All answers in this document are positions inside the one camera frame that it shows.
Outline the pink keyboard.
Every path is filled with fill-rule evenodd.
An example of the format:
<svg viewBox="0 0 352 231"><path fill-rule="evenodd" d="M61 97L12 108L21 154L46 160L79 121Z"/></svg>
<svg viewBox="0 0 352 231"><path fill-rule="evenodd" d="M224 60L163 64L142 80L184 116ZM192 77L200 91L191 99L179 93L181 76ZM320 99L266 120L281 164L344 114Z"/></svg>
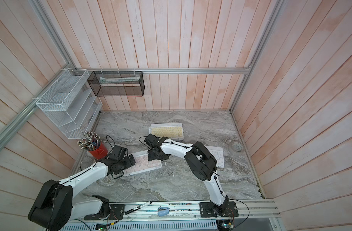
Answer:
<svg viewBox="0 0 352 231"><path fill-rule="evenodd" d="M160 160L148 161L148 151L132 153L136 164L124 170L124 176L131 176L162 168Z"/></svg>

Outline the white key keyboard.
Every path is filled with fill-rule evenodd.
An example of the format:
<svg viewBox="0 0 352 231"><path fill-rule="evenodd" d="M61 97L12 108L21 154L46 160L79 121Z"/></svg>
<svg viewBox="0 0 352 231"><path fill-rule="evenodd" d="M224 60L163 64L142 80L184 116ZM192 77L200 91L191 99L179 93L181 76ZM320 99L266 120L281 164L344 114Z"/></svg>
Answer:
<svg viewBox="0 0 352 231"><path fill-rule="evenodd" d="M224 162L223 148L221 148L221 147L213 147L213 146L206 146L206 148L210 151L210 153L216 159L217 168L224 168L225 167L225 162Z"/></svg>

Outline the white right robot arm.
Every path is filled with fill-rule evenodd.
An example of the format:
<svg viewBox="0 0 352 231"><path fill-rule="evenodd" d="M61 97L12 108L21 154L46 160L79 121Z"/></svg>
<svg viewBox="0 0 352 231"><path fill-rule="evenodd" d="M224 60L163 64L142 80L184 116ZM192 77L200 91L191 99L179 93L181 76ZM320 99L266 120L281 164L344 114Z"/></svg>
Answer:
<svg viewBox="0 0 352 231"><path fill-rule="evenodd" d="M230 201L219 182L217 160L201 142L185 144L167 137L149 134L144 142L149 147L148 161L167 160L173 155L182 158L188 164L196 178L203 181L210 196L209 202L200 202L200 214L203 218L237 217L236 203Z"/></svg>

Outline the yellow key keyboard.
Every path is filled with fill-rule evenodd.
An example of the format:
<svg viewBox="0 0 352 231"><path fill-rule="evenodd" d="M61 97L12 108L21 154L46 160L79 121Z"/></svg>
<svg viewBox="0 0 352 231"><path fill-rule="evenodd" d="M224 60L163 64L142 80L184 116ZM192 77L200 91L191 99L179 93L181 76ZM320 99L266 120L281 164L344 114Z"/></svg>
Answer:
<svg viewBox="0 0 352 231"><path fill-rule="evenodd" d="M174 141L182 141L184 139L182 123L151 124L149 133L158 137L168 137Z"/></svg>

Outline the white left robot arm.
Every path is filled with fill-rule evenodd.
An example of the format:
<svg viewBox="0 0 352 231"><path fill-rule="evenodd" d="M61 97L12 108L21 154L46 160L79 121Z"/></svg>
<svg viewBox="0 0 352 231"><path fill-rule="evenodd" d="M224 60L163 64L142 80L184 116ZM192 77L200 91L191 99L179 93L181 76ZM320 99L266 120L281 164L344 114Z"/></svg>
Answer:
<svg viewBox="0 0 352 231"><path fill-rule="evenodd" d="M89 185L110 175L117 179L124 170L136 164L133 155L124 147L115 145L111 151L101 144L91 152L94 164L60 181L45 182L32 205L28 219L48 231L58 231L70 220L94 216L105 220L110 217L109 200L93 195L87 201L73 203L74 198Z"/></svg>

